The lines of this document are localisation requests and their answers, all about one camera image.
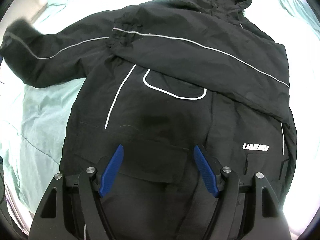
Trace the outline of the black hooded jacket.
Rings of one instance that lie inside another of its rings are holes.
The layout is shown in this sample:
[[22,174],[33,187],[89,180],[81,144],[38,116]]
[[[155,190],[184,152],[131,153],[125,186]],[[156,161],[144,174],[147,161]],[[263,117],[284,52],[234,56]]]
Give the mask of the black hooded jacket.
[[[289,67],[284,46],[243,16],[251,2],[149,1],[47,35],[25,20],[7,27],[1,57],[26,85],[84,79],[29,239],[290,239]],[[100,198],[97,164],[119,144]],[[222,166],[219,198],[197,144]]]

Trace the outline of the mint green duvet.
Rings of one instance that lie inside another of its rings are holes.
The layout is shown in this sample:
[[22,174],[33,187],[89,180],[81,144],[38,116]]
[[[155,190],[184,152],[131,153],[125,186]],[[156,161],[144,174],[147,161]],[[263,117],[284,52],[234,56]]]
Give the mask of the mint green duvet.
[[[25,18],[38,31],[49,34],[103,10],[150,0],[14,0],[1,21],[4,29]],[[319,20],[305,0],[253,0],[245,15],[282,43],[289,53],[294,84],[292,110],[298,127],[298,169],[284,206],[291,237],[297,239],[319,207],[319,190],[298,195],[303,172],[319,163]],[[1,66],[1,156],[5,182],[14,195],[21,218],[31,225],[31,214],[62,154],[67,119],[83,81],[36,89],[24,85],[6,64]]]

